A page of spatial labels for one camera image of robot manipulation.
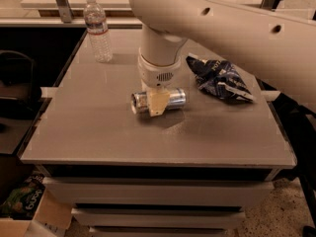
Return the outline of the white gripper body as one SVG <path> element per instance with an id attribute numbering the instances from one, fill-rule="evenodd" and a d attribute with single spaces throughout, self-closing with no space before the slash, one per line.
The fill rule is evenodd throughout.
<path id="1" fill-rule="evenodd" d="M 158 66 L 147 61 L 141 54 L 141 50 L 138 51 L 137 68 L 143 91 L 169 86 L 179 73 L 180 67 L 181 58 L 178 58 L 174 64 Z"/>

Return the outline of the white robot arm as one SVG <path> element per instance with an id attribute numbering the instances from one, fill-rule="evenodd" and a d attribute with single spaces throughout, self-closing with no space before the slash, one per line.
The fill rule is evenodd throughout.
<path id="1" fill-rule="evenodd" d="M 142 22 L 138 68 L 149 110 L 167 106 L 166 87 L 193 40 L 316 112 L 316 22 L 221 0 L 129 0 Z"/>

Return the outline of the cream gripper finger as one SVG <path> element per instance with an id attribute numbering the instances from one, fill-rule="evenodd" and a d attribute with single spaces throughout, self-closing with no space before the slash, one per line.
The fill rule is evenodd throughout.
<path id="1" fill-rule="evenodd" d="M 170 92 L 165 89 L 149 89 L 147 91 L 147 106 L 152 117 L 161 116 L 169 103 Z"/>

